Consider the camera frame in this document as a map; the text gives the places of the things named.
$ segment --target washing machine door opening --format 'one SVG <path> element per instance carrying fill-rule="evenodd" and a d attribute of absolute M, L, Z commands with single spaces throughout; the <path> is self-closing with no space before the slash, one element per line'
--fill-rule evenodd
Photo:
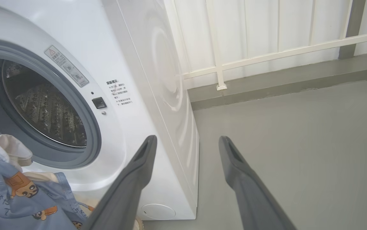
<path fill-rule="evenodd" d="M 46 166 L 71 169 L 100 150 L 97 121 L 77 88 L 30 51 L 0 42 L 0 134 L 10 134 Z"/>

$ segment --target washing machine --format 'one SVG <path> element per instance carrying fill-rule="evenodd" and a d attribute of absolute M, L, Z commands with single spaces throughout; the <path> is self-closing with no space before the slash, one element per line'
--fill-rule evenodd
<path fill-rule="evenodd" d="M 0 134 L 97 203 L 158 137 L 143 220 L 195 219 L 199 136 L 162 0 L 0 0 Z"/>

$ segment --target concrete ledge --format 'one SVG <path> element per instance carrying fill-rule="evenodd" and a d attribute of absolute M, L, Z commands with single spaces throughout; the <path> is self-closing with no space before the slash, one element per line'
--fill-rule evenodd
<path fill-rule="evenodd" d="M 230 80 L 227 90 L 210 85 L 188 93 L 192 109 L 199 110 L 355 81 L 367 81 L 367 54 Z"/>

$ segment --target gray floor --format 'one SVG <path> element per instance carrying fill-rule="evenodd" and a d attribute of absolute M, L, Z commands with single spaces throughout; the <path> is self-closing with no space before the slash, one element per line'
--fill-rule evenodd
<path fill-rule="evenodd" d="M 367 229 L 367 82 L 195 111 L 196 220 L 146 230 L 240 230 L 217 141 L 229 136 L 298 229 Z"/>

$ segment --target warning sticker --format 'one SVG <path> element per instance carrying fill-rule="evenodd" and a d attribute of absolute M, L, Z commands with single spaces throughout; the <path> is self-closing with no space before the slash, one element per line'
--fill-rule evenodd
<path fill-rule="evenodd" d="M 111 96 L 116 100 L 118 106 L 125 106 L 132 103 L 128 89 L 124 83 L 115 79 L 107 81 L 106 84 L 111 92 Z"/>
<path fill-rule="evenodd" d="M 56 47 L 50 46 L 44 53 L 67 72 L 78 86 L 88 84 L 87 78 Z"/>

